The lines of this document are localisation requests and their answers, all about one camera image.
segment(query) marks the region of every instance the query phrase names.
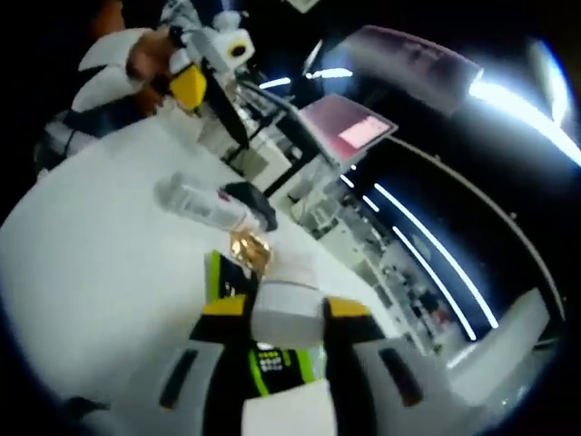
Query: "green accent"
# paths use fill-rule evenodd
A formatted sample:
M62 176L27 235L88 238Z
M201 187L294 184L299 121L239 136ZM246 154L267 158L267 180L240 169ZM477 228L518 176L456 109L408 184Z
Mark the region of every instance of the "green accent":
M259 394L261 397L266 397L269 394L269 390L264 384L264 380L262 379L261 368L258 366L256 362L256 355L254 354L253 350L250 350L248 353L248 360L251 366L251 374L252 378L254 379L254 385L256 389L258 389Z
M220 299L220 264L222 255L214 250L210 256L210 302Z
M282 359L284 359L284 366L291 366L291 355L287 350L282 350Z
M312 365L310 364L309 352L305 350L297 350L297 360L299 361L300 375L305 383L315 381L315 376L312 373Z

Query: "white table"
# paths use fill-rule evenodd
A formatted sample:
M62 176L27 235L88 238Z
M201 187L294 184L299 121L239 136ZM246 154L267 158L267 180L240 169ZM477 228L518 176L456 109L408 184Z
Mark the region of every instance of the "white table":
M40 181L0 229L3 304L59 398L107 400L136 365L185 339L204 304L203 256L228 252L227 233L154 200L155 183L178 170L212 185L238 180L176 126L156 117L105 137ZM314 253L324 292L367 304L399 335L366 283L282 213L279 222L270 238Z

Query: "yellow panel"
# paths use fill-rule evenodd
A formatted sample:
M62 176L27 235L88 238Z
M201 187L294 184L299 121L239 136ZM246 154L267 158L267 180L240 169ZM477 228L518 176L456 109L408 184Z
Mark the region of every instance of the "yellow panel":
M240 316L244 312L246 295L222 298L203 306L204 315Z
M191 111L202 104L207 84L204 75L192 64L173 78L170 89L175 99Z
M339 297L329 297L327 301L330 306L330 314L333 317L370 315L369 309L359 302Z

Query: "table surface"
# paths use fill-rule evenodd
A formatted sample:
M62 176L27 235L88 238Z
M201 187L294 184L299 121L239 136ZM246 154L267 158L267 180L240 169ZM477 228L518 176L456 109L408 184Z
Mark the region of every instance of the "table surface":
M229 235L165 212L154 185L176 171L240 180L167 117L106 136L43 178L0 229L3 303L26 359L59 398L110 399L136 365L187 338L205 300L203 256ZM377 294L278 213L275 243L310 251L321 290L368 305L399 336Z

